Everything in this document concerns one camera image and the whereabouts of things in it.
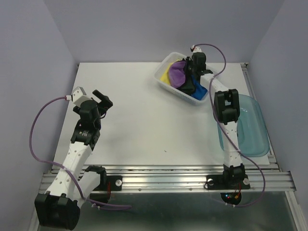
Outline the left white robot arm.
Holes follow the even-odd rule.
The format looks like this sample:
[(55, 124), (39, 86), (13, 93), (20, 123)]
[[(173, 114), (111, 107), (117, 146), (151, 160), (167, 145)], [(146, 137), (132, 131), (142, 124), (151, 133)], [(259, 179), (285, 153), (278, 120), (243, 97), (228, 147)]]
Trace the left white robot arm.
[(90, 166), (84, 177), (78, 179), (100, 137), (101, 119), (113, 106), (109, 97), (98, 90), (94, 90), (93, 95), (100, 101), (87, 96), (82, 87), (75, 88), (71, 95), (64, 97), (74, 104), (73, 111), (80, 119), (74, 128), (64, 162), (53, 163), (60, 168), (58, 174), (48, 189), (35, 198), (41, 226), (73, 230), (79, 221), (81, 207), (91, 191), (94, 188), (101, 190), (107, 185), (104, 167)]

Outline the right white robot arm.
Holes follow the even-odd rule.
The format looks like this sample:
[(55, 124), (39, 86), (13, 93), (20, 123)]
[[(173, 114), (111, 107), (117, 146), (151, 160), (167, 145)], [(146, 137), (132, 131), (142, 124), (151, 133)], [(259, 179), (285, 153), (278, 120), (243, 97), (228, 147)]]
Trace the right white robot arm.
[(238, 147), (237, 122), (240, 116), (239, 93), (225, 87), (215, 74), (206, 69), (206, 55), (194, 51), (187, 59), (186, 73), (191, 73), (208, 91), (214, 119), (222, 132), (223, 173), (208, 175), (205, 188), (208, 190), (234, 189), (245, 179), (245, 168)]

